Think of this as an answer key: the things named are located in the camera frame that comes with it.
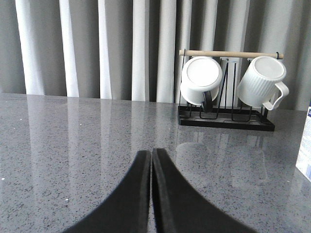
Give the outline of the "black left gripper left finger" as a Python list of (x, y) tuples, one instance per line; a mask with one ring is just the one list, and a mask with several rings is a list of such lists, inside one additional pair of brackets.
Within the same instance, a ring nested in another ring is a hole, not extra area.
[(150, 200), (151, 153), (138, 151), (125, 177), (89, 215), (66, 233), (146, 233)]

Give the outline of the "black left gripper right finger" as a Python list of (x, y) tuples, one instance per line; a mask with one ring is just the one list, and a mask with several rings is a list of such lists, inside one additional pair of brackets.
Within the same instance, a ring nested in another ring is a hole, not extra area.
[(152, 195), (159, 233), (253, 233), (203, 198), (182, 176), (165, 149), (152, 152)]

